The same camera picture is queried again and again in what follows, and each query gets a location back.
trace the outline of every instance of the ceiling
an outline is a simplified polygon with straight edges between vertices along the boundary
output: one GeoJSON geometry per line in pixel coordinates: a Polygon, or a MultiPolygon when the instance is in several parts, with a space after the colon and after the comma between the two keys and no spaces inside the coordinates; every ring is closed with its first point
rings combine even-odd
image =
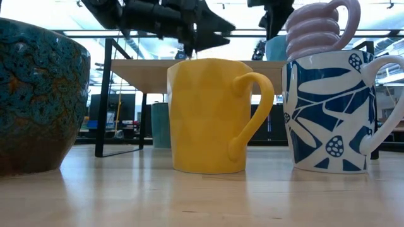
{"type": "MultiPolygon", "coordinates": [[[[388,9],[389,0],[359,0],[362,7],[361,30],[388,30],[404,28],[404,0],[392,0],[394,7],[388,9]]],[[[264,15],[263,7],[248,8],[247,0],[206,0],[210,9],[233,23],[237,29],[256,30],[259,29],[258,22],[264,15]]],[[[314,2],[329,2],[324,0],[295,0],[294,8],[314,2]]],[[[34,25],[42,26],[50,30],[103,30],[91,13],[76,0],[3,0],[1,16],[20,20],[34,25]]],[[[344,7],[338,8],[340,14],[339,24],[345,28],[348,14],[344,7]]],[[[246,34],[260,33],[264,31],[244,31],[246,34]]],[[[92,81],[101,82],[100,71],[96,70],[96,62],[104,61],[104,39],[103,38],[77,38],[75,39],[84,45],[92,55],[92,81]]],[[[263,38],[231,38],[230,44],[214,49],[208,49],[198,53],[198,58],[218,57],[232,60],[250,60],[256,44],[263,38]]],[[[383,38],[353,38],[347,45],[347,49],[360,44],[365,40],[372,40],[376,43],[386,41],[383,38]]],[[[157,38],[139,38],[134,40],[145,59],[172,59],[177,49],[181,46],[173,38],[158,40],[157,38]]],[[[126,43],[123,39],[118,40],[122,47],[126,43]]],[[[391,41],[388,50],[391,54],[404,54],[404,43],[402,40],[391,41]]],[[[137,58],[136,52],[126,46],[126,52],[137,58]]],[[[391,75],[384,69],[378,75],[383,79],[391,75]]],[[[120,83],[118,77],[114,78],[115,83],[120,83]]]]}

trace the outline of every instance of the mug handle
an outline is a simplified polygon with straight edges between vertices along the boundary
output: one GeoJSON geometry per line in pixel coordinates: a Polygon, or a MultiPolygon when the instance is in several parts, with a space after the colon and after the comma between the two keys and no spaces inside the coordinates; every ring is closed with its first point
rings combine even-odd
{"type": "MultiPolygon", "coordinates": [[[[404,57],[401,56],[382,56],[368,63],[362,71],[364,82],[367,86],[373,86],[377,72],[389,63],[396,63],[404,69],[404,57]]],[[[404,90],[401,93],[400,99],[386,122],[377,130],[373,136],[366,136],[359,147],[362,154],[370,154],[373,152],[393,131],[404,117],[404,90]]]]}
{"type": "Polygon", "coordinates": [[[233,138],[229,144],[229,159],[236,162],[241,155],[242,149],[238,149],[247,145],[254,133],[259,129],[265,118],[268,117],[272,109],[275,92],[271,81],[260,73],[247,73],[234,78],[232,90],[235,95],[242,95],[252,82],[257,82],[261,89],[261,101],[259,102],[257,111],[243,128],[241,133],[233,138]]]}
{"type": "Polygon", "coordinates": [[[333,11],[339,6],[347,7],[348,22],[341,38],[333,45],[333,50],[341,50],[349,44],[358,29],[360,21],[360,4],[358,0],[333,0],[325,6],[324,10],[333,11]]]}

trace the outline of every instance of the crackle glaze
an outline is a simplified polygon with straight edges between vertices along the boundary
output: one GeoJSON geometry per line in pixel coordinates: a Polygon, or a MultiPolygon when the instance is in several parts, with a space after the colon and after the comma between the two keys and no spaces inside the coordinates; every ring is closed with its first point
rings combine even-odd
{"type": "Polygon", "coordinates": [[[60,166],[83,122],[89,73],[80,44],[0,19],[0,176],[60,166]]]}

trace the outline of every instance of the teal cylinder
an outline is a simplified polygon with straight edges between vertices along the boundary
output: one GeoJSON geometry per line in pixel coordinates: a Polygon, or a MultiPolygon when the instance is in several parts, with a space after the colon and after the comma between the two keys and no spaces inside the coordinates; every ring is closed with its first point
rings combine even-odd
{"type": "Polygon", "coordinates": [[[155,148],[171,148],[169,104],[151,105],[151,133],[155,148]]]}

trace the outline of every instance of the spiral ceramic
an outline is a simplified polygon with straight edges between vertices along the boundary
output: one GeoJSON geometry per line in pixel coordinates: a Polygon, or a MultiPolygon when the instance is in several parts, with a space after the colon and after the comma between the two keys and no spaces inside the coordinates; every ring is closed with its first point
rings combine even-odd
{"type": "Polygon", "coordinates": [[[288,60],[332,50],[342,50],[351,41],[360,21],[358,0],[332,0],[308,4],[294,11],[286,21],[288,60]],[[348,24],[341,36],[339,6],[348,9],[348,24]]]}
{"type": "Polygon", "coordinates": [[[83,122],[89,73],[81,45],[0,18],[0,176],[60,167],[83,122]]]}
{"type": "Polygon", "coordinates": [[[359,50],[323,52],[282,68],[282,95],[294,166],[326,173],[365,173],[369,155],[404,116],[404,92],[382,127],[376,123],[377,72],[404,67],[400,56],[359,50]]]}

